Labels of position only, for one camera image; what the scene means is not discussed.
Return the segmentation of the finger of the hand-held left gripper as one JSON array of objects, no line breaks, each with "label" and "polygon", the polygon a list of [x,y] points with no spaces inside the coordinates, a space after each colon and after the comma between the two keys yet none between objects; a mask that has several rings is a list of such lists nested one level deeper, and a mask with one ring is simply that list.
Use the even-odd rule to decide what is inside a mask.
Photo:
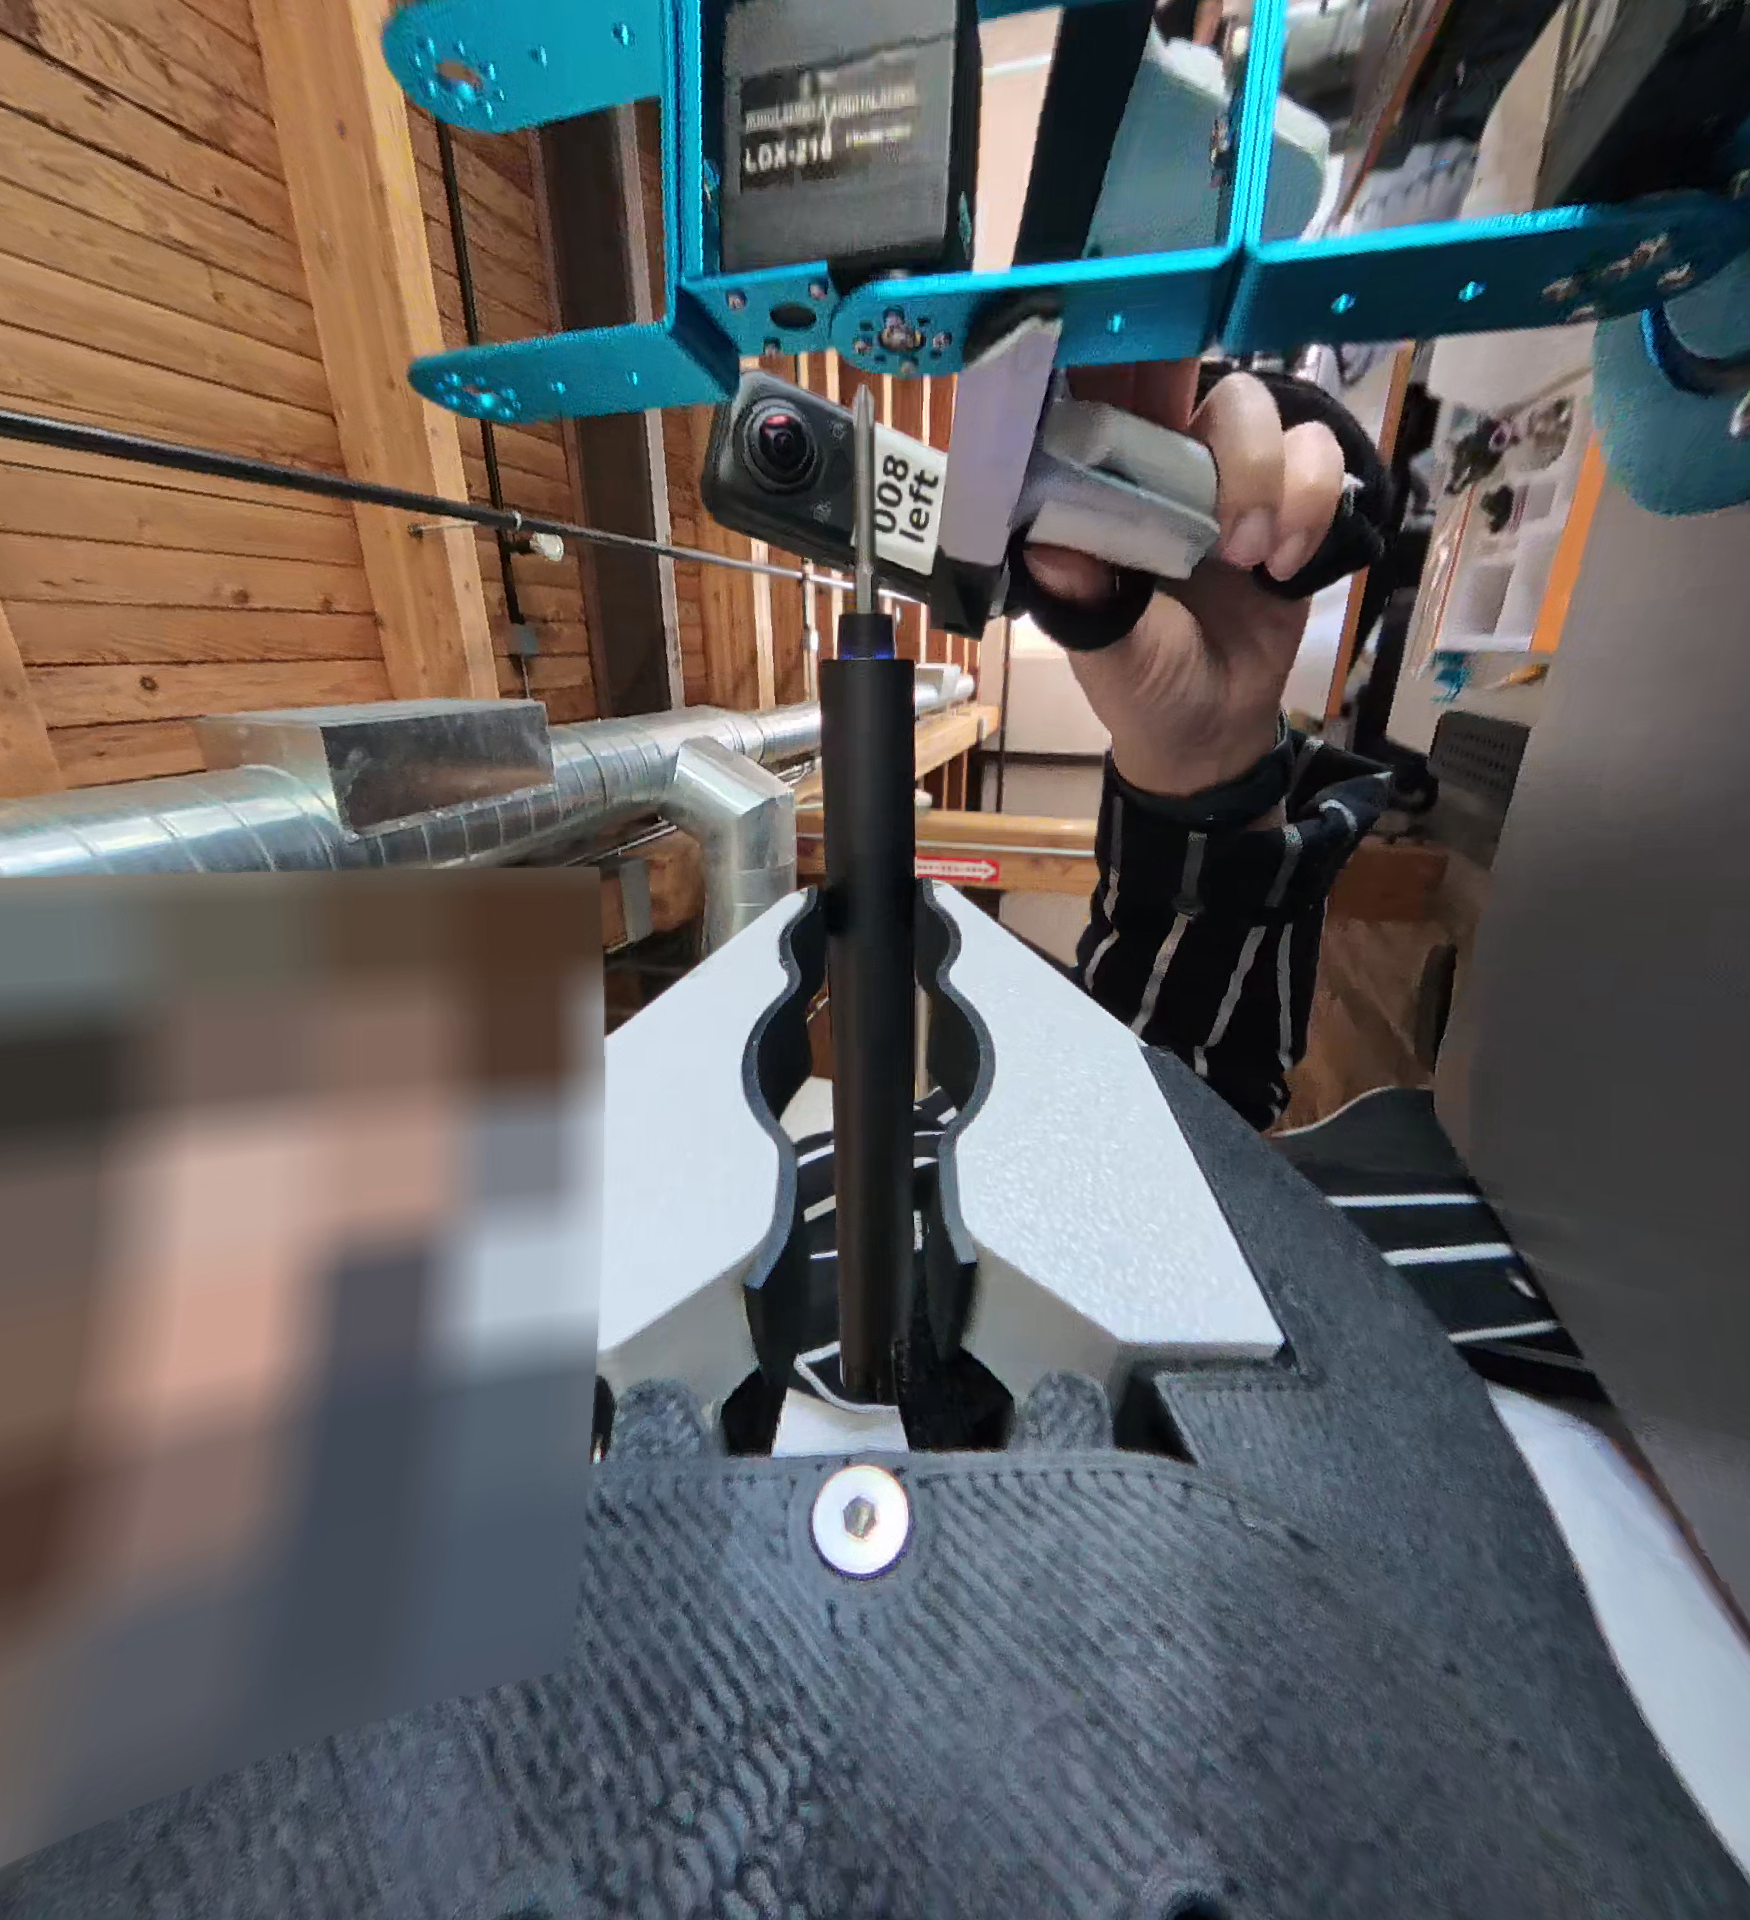
[{"label": "finger of the hand-held left gripper", "polygon": [[[1083,252],[1127,258],[1217,246],[1229,235],[1214,134],[1235,100],[1223,58],[1151,29],[1115,137]],[[1302,238],[1323,198],[1328,127],[1279,99],[1265,187],[1265,238]]]},{"label": "finger of the hand-held left gripper", "polygon": [[947,446],[947,563],[996,568],[1036,506],[1025,501],[1061,322],[1012,322],[958,382]]}]

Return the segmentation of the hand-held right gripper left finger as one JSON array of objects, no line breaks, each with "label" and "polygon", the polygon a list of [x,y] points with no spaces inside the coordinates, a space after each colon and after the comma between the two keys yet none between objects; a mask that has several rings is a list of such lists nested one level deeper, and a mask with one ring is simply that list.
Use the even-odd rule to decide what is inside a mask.
[{"label": "hand-held right gripper left finger", "polygon": [[818,899],[794,891],[606,1036],[603,1379],[789,1385],[802,1313],[794,1033],[818,965]]}]

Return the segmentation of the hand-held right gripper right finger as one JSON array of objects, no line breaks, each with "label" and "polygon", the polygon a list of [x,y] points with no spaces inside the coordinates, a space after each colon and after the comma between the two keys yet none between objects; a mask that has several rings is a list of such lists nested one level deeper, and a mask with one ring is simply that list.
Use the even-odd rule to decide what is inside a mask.
[{"label": "hand-held right gripper right finger", "polygon": [[1278,1357],[1279,1324],[1138,1036],[953,886],[928,902],[985,1029],[979,1111],[953,1138],[979,1263],[959,1343],[1007,1385]]}]

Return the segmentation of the blue toy robot arm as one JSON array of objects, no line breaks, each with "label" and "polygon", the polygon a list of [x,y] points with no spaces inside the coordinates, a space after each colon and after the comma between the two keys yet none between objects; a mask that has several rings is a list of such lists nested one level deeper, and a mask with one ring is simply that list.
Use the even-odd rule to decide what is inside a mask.
[{"label": "blue toy robot arm", "polygon": [[1217,246],[1090,258],[1151,4],[1061,4],[1014,258],[975,268],[981,24],[1036,4],[408,4],[383,26],[406,99],[465,132],[662,111],[659,317],[437,351],[412,387],[477,422],[732,396],[741,364],[835,351],[953,376],[1012,322],[1055,371],[1206,347],[1592,327],[1611,478],[1656,513],[1750,506],[1750,4],[1546,4],[1535,184],[1514,212],[1265,238],[1282,4],[1223,55]]}]

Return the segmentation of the black electric screwdriver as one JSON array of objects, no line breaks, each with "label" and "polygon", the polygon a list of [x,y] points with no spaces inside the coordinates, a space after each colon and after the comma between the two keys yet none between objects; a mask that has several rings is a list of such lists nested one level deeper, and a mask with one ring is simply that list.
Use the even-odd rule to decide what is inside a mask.
[{"label": "black electric screwdriver", "polygon": [[888,1406],[915,1262],[915,704],[877,585],[870,391],[851,403],[851,483],[851,606],[818,669],[839,1381],[846,1401]]}]

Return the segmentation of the person's left forearm striped sleeve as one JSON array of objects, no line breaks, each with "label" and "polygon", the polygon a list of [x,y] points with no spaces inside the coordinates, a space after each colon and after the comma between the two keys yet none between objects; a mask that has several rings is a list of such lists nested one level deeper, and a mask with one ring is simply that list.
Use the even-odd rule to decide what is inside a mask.
[{"label": "person's left forearm striped sleeve", "polygon": [[1299,738],[1287,806],[1237,832],[1189,832],[1100,785],[1097,884],[1078,980],[1138,1041],[1172,1053],[1255,1133],[1289,1106],[1305,1059],[1328,896],[1395,777]]}]

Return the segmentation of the dark grey desk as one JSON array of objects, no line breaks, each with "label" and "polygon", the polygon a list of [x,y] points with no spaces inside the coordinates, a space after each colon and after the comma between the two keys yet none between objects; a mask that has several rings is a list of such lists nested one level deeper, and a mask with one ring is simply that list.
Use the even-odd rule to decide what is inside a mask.
[{"label": "dark grey desk", "polygon": [[1750,506],[1604,488],[1441,1111],[1750,1628]]}]

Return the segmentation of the person's left hand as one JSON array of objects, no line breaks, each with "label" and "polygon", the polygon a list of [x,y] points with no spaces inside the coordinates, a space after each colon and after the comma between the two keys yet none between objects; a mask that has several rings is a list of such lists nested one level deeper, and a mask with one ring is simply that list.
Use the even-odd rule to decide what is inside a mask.
[{"label": "person's left hand", "polygon": [[1239,781],[1275,744],[1308,620],[1251,573],[1289,581],[1316,556],[1345,497],[1341,442],[1316,418],[1287,427],[1251,371],[1201,400],[1198,359],[1081,370],[1072,396],[1182,431],[1217,463],[1217,548],[1122,639],[1078,655],[1078,684],[1130,786],[1189,800]]}]

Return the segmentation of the person's torso striped jacket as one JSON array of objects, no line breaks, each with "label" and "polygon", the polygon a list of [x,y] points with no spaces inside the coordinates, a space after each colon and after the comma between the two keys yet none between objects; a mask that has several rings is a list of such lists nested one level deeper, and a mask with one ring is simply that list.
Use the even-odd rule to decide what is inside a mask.
[{"label": "person's torso striped jacket", "polygon": [[910,1387],[975,1357],[1014,1440],[1131,1396],[1223,1501],[1193,1657],[1203,1833],[1302,1916],[1750,1916],[1750,1628],[1621,1433],[1423,1091],[1247,1148],[1175,1106],[1105,1212],[1012,1199],[1040,1267],[1083,1233],[1116,1307],[942,1244],[928,1171]]}]

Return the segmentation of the wooden beam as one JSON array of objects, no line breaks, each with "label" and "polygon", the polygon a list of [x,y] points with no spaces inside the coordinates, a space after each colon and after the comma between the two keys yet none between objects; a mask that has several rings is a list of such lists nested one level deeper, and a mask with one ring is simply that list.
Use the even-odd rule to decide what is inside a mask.
[{"label": "wooden beam", "polygon": [[988,809],[918,809],[915,862],[927,856],[995,856],[1002,886],[959,886],[969,891],[1040,891],[1090,899],[1097,879],[1096,820],[1008,815]]}]

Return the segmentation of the black wristband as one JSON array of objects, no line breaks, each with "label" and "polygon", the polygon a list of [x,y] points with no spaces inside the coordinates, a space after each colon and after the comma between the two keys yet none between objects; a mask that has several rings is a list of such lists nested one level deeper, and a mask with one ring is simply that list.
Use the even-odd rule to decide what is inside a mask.
[{"label": "black wristband", "polygon": [[1237,832],[1275,815],[1278,806],[1287,806],[1295,773],[1295,731],[1279,717],[1275,724],[1271,750],[1229,781],[1213,781],[1193,792],[1157,792],[1131,785],[1115,760],[1107,760],[1105,785],[1122,806],[1130,806],[1130,812],[1157,824],[1189,832]]}]

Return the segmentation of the orange and white box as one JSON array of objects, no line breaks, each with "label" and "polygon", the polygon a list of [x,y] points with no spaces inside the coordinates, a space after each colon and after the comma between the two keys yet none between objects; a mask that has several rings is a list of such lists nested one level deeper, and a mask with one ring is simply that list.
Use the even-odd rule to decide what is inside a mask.
[{"label": "orange and white box", "polygon": [[1557,655],[1604,454],[1590,370],[1557,371],[1485,412],[1442,396],[1434,438],[1434,534],[1406,669],[1442,687],[1514,687]]}]

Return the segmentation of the thin black metal rod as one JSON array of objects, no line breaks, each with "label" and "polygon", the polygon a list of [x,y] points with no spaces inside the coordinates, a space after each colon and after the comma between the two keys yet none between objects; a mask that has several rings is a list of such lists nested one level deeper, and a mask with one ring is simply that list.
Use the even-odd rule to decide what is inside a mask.
[{"label": "thin black metal rod", "polygon": [[746,561],[746,556],[729,556],[729,555],[716,555],[707,548],[687,548],[677,541],[654,541],[654,539],[622,534],[608,530],[592,530],[581,522],[564,522],[558,517],[537,517],[517,506],[499,506],[493,501],[490,505],[467,501],[467,497],[457,501],[457,497],[443,497],[435,491],[396,488],[388,483],[359,483],[353,478],[331,475],[331,469],[294,468],[294,463],[266,462],[253,454],[220,452],[208,446],[165,442],[155,438],[137,438],[137,435],[122,435],[122,431],[110,431],[98,425],[47,418],[36,412],[19,412],[19,408],[2,408],[2,407],[0,407],[0,442],[47,446],[55,452],[79,452],[86,459],[116,462],[130,468],[216,478],[220,483],[328,497],[328,501],[346,501],[352,506],[383,506],[390,513],[406,513],[408,533],[415,539],[427,533],[443,533],[449,525],[472,525],[482,534],[493,534],[501,551],[521,555],[515,548],[515,533],[539,530],[539,533],[561,533],[568,548],[580,541],[584,548],[613,548],[620,555],[680,561],[680,563],[695,563],[695,567],[710,567],[710,568],[763,576],[772,581],[802,581],[802,585],[823,585],[823,588],[849,585],[839,576],[816,568],[816,563],[783,567],[783,563],[766,563],[766,561]]}]

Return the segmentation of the silver metal air duct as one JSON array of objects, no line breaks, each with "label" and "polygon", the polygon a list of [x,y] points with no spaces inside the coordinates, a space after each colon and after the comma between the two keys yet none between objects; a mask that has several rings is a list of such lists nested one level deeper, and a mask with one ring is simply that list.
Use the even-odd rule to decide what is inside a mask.
[{"label": "silver metal air duct", "polygon": [[823,704],[555,727],[537,701],[374,701],[199,717],[207,773],[0,800],[0,879],[515,865],[659,818],[701,851],[701,949],[796,886],[774,774]]}]

